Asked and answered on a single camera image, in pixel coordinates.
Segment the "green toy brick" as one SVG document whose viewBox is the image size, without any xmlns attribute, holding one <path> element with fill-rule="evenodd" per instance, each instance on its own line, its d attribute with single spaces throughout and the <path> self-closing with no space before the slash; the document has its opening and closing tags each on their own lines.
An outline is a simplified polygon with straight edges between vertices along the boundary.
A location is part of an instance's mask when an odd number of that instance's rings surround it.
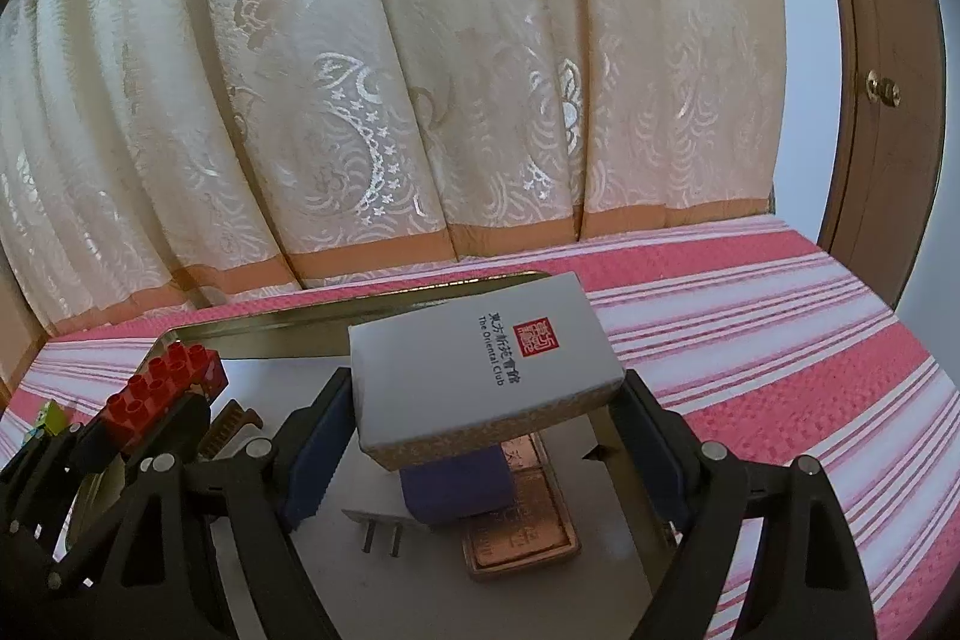
<svg viewBox="0 0 960 640">
<path fill-rule="evenodd" d="M 23 443 L 31 442 L 36 438 L 57 437 L 60 432 L 64 432 L 71 424 L 70 413 L 62 408 L 55 399 L 48 399 L 41 404 L 37 411 L 34 422 L 25 434 Z"/>
</svg>

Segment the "red toy brick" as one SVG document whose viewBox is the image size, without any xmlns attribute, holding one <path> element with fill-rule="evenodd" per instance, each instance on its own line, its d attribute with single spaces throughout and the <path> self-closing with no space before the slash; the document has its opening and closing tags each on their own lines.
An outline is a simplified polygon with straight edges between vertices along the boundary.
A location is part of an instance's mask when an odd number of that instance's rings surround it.
<svg viewBox="0 0 960 640">
<path fill-rule="evenodd" d="M 156 429 L 185 395 L 194 393 L 213 403 L 228 386 L 220 354 L 203 344 L 176 341 L 149 359 L 121 390 L 107 398 L 98 419 L 110 442 L 130 453 Z"/>
</svg>

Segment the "brown wooden comb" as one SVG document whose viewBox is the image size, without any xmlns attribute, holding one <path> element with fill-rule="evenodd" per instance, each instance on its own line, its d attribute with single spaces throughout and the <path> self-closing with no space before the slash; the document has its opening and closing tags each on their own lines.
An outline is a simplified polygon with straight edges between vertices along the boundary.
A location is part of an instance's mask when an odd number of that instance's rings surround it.
<svg viewBox="0 0 960 640">
<path fill-rule="evenodd" d="M 230 399 L 212 420 L 208 431 L 202 437 L 197 447 L 200 458 L 215 458 L 246 425 L 254 425 L 256 429 L 262 429 L 262 417 L 256 409 L 244 408 L 235 399 Z"/>
</svg>

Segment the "white charger plug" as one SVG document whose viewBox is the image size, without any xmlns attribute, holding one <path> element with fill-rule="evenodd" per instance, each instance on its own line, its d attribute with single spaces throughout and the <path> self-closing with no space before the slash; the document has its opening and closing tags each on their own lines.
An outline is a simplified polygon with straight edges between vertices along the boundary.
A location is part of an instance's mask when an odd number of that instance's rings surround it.
<svg viewBox="0 0 960 640">
<path fill-rule="evenodd" d="M 363 554 L 369 554 L 373 550 L 377 533 L 384 530 L 387 533 L 387 554 L 391 559 L 400 557 L 405 533 L 418 526 L 418 521 L 413 516 L 400 515 L 398 512 L 343 509 L 342 513 L 363 530 L 363 536 L 361 536 Z"/>
</svg>

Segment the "copper engraved tin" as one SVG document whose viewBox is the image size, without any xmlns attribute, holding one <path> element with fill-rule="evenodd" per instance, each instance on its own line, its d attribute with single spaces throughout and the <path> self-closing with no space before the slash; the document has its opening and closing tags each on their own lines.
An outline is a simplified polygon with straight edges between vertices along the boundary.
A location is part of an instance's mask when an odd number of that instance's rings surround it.
<svg viewBox="0 0 960 640">
<path fill-rule="evenodd" d="M 514 482 L 508 507 L 466 520 L 462 552 L 473 580 L 505 578 L 573 559 L 576 526 L 539 434 L 501 445 Z"/>
</svg>

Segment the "purple cube block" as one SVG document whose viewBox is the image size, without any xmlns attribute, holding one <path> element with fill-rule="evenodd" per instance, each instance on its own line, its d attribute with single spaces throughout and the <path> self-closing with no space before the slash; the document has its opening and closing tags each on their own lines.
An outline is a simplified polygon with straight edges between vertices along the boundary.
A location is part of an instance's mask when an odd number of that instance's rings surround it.
<svg viewBox="0 0 960 640">
<path fill-rule="evenodd" d="M 409 466 L 398 474 L 407 510 L 428 526 L 503 510 L 516 497 L 500 445 Z"/>
</svg>

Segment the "white cork-sided box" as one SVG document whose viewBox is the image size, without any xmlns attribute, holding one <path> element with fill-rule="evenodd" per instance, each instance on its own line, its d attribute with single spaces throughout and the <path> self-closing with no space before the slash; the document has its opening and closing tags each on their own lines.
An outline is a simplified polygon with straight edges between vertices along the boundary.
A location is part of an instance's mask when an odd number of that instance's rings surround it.
<svg viewBox="0 0 960 640">
<path fill-rule="evenodd" d="M 361 452 L 402 470 L 547 429 L 625 380 L 573 273 L 355 325 Z"/>
</svg>

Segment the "white paper tray liner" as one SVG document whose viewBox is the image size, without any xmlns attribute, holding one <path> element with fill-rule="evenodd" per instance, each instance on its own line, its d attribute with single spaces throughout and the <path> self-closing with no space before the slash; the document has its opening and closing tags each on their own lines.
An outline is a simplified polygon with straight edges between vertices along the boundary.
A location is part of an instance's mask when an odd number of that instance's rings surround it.
<svg viewBox="0 0 960 640">
<path fill-rule="evenodd" d="M 345 638 L 626 638 L 651 588 L 607 470 L 587 454 L 589 417 L 542 434 L 581 551 L 560 564 L 478 581 L 457 528 L 368 534 L 345 515 L 358 450 L 338 463 L 319 510 L 291 534 Z"/>
</svg>

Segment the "red white striped tablecloth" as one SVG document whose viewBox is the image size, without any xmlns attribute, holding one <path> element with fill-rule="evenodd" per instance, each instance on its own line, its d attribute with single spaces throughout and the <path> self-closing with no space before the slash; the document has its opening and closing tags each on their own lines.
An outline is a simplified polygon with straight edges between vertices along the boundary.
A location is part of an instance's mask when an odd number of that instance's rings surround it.
<svg viewBox="0 0 960 640">
<path fill-rule="evenodd" d="M 874 292 L 771 216 L 352 276 L 291 308 L 517 271 L 574 273 L 623 364 L 693 431 L 755 461 L 815 456 L 878 633 L 913 635 L 958 567 L 958 390 Z"/>
</svg>

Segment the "gold metal tin tray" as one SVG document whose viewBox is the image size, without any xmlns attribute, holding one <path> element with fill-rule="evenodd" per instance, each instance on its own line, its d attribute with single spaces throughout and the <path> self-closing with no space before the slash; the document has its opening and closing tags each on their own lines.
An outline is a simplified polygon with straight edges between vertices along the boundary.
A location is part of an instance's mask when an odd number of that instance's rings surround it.
<svg viewBox="0 0 960 640">
<path fill-rule="evenodd" d="M 622 383 L 573 275 L 478 296 L 356 301 L 301 354 L 228 346 L 268 431 L 339 365 L 352 396 L 293 541 L 345 638 L 625 638 L 651 599 L 617 481 Z"/>
</svg>

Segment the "cream floral curtain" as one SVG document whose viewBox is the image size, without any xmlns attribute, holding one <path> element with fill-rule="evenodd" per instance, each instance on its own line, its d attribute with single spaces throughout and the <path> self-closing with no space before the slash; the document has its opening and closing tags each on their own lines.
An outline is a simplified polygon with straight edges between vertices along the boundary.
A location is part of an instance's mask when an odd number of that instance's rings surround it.
<svg viewBox="0 0 960 640">
<path fill-rule="evenodd" d="M 784 0 L 7 0 L 52 335 L 768 208 Z"/>
</svg>

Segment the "brown wooden door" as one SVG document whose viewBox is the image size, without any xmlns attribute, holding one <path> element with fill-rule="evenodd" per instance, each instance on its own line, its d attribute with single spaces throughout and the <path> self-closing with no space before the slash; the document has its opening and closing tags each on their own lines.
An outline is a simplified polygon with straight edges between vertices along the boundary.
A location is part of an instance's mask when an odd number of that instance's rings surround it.
<svg viewBox="0 0 960 640">
<path fill-rule="evenodd" d="M 946 49 L 939 0 L 838 0 L 839 131 L 818 245 L 885 304 L 900 302 L 939 181 L 946 138 Z M 871 103 L 867 71 L 900 86 Z"/>
</svg>

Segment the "brass door knob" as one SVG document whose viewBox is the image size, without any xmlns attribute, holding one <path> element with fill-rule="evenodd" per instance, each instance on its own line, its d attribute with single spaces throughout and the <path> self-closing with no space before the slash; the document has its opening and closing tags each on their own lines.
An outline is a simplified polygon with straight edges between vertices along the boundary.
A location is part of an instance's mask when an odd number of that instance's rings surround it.
<svg viewBox="0 0 960 640">
<path fill-rule="evenodd" d="M 871 103 L 896 109 L 901 104 L 900 86 L 888 76 L 878 76 L 877 71 L 867 71 L 864 78 L 864 91 Z"/>
</svg>

